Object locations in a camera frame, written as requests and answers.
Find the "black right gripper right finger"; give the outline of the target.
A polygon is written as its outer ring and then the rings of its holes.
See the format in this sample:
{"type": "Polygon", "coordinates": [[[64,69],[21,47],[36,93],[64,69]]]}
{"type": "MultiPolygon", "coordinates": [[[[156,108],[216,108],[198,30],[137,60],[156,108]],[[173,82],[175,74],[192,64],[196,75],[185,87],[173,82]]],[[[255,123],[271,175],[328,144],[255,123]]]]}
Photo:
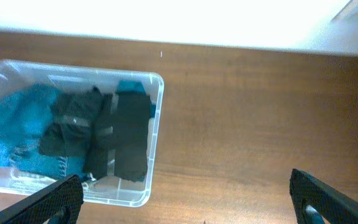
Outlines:
{"type": "Polygon", "coordinates": [[[291,172],[290,196],[298,223],[358,223],[358,202],[302,170],[291,172]]]}

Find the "blue garment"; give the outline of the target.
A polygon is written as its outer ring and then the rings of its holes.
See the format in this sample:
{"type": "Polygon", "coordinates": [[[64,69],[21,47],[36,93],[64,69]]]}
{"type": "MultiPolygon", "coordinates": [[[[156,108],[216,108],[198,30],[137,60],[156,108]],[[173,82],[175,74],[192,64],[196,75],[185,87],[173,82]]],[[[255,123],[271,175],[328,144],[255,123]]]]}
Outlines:
{"type": "MultiPolygon", "coordinates": [[[[145,89],[141,82],[136,82],[132,80],[121,80],[117,86],[117,93],[138,93],[141,95],[145,95],[145,89]]],[[[150,102],[150,118],[155,118],[155,112],[156,112],[156,104],[150,102]]]]}

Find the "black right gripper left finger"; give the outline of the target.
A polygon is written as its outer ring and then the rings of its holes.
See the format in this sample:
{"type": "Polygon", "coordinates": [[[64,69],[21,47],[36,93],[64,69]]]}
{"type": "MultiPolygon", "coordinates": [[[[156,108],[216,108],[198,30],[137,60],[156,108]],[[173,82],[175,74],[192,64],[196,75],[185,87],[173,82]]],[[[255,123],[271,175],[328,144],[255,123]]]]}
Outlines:
{"type": "Polygon", "coordinates": [[[70,175],[0,211],[0,224],[77,222],[83,205],[83,186],[70,175]]]}

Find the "dark blue jeans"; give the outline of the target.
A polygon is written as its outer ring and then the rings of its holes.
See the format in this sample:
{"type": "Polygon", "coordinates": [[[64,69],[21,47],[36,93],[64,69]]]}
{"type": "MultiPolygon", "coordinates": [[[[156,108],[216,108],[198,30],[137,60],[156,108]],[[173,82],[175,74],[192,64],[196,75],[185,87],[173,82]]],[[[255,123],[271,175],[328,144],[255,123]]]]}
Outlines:
{"type": "Polygon", "coordinates": [[[52,179],[72,174],[82,181],[89,178],[83,172],[84,159],[39,153],[39,142],[53,121],[51,106],[61,94],[55,87],[35,84],[0,99],[0,167],[52,179]]]}

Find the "small black garment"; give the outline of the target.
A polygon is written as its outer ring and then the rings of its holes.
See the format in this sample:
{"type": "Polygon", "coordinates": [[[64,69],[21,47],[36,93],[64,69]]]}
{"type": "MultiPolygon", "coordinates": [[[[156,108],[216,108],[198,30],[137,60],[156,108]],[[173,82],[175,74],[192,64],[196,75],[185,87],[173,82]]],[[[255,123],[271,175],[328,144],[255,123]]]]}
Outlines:
{"type": "Polygon", "coordinates": [[[51,106],[53,121],[39,141],[39,152],[45,156],[84,157],[102,102],[103,95],[97,87],[59,95],[51,106]]]}

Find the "black garment with white print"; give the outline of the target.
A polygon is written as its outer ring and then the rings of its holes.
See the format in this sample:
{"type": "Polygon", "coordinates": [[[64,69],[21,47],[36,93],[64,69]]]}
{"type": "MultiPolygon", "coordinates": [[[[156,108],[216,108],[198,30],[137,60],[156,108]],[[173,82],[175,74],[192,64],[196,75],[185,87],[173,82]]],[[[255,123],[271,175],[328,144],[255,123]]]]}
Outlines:
{"type": "Polygon", "coordinates": [[[142,181],[148,169],[149,119],[148,95],[128,91],[104,95],[83,172],[95,179],[107,176],[109,152],[114,151],[114,176],[142,181]]]}

